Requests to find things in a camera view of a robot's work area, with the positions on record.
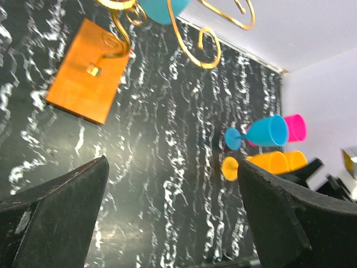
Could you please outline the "magenta wine glass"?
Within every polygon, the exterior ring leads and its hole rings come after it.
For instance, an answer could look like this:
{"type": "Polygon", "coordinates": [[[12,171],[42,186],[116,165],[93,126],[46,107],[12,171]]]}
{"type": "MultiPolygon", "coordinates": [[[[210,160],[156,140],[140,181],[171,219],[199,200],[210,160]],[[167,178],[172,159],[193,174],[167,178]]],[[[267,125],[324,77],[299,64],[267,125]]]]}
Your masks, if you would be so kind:
{"type": "Polygon", "coordinates": [[[289,142],[303,142],[307,137],[307,126],[306,122],[300,114],[294,114],[291,116],[284,117],[289,129],[289,142]]]}

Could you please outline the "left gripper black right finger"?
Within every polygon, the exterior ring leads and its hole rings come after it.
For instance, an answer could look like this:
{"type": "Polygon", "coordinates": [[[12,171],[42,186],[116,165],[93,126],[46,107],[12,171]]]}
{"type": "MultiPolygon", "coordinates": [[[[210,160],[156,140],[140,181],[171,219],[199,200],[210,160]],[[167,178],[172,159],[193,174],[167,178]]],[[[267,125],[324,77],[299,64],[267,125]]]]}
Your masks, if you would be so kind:
{"type": "Polygon", "coordinates": [[[356,267],[356,204],[313,192],[253,163],[238,183],[261,267],[356,267]]]}

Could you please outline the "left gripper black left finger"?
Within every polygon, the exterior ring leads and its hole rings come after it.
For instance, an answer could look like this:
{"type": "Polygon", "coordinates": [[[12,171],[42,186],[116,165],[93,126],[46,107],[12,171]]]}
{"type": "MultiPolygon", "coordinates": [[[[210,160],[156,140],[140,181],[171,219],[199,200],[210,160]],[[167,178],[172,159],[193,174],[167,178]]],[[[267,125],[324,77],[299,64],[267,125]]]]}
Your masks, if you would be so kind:
{"type": "Polygon", "coordinates": [[[1,199],[1,267],[84,267],[109,175],[105,156],[1,199]]]}

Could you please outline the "blue wine glass front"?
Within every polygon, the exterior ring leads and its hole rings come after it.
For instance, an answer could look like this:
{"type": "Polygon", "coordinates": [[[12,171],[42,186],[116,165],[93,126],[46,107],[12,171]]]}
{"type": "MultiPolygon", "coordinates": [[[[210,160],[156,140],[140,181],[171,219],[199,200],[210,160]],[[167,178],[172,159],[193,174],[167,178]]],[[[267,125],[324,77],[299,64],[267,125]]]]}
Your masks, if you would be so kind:
{"type": "Polygon", "coordinates": [[[236,128],[229,127],[225,131],[225,144],[231,150],[238,150],[242,140],[247,140],[260,147],[282,147],[289,138],[286,120],[275,115],[254,122],[246,134],[241,134],[236,128]]]}

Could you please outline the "orange glass yellow base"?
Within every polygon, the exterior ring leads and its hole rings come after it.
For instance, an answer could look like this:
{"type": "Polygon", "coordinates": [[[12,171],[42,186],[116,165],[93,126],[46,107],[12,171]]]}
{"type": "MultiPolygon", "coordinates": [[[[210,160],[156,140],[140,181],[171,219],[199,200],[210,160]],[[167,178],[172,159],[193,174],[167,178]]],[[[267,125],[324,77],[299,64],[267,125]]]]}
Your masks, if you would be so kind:
{"type": "Polygon", "coordinates": [[[284,152],[290,171],[295,171],[307,165],[307,159],[301,151],[284,152]]]}
{"type": "MultiPolygon", "coordinates": [[[[245,160],[274,175],[287,173],[290,170],[287,158],[279,151],[247,156],[245,160]]],[[[238,179],[238,169],[238,161],[231,156],[226,157],[221,164],[221,172],[228,181],[238,179]]]]}

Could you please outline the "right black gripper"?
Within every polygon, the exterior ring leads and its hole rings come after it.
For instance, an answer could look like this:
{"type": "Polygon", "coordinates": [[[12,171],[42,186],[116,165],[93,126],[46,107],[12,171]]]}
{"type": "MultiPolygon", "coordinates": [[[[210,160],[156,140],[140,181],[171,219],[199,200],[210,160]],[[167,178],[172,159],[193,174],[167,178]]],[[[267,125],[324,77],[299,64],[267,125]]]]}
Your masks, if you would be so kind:
{"type": "Polygon", "coordinates": [[[341,178],[326,174],[324,179],[312,179],[323,165],[323,162],[319,158],[314,158],[305,166],[287,173],[279,174],[279,177],[335,199],[356,201],[352,189],[349,189],[341,178]]]}

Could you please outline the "teal wine glass back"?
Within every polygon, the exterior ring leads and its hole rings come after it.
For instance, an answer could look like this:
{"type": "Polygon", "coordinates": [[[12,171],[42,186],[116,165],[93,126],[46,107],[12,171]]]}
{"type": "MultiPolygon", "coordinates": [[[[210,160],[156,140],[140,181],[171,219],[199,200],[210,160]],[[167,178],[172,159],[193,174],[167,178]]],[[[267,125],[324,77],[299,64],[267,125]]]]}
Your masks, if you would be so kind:
{"type": "MultiPolygon", "coordinates": [[[[174,18],[179,16],[190,2],[191,0],[172,0],[171,7],[174,18]]],[[[171,24],[167,0],[139,0],[139,5],[143,8],[146,15],[155,22],[162,25],[171,24]]]]}

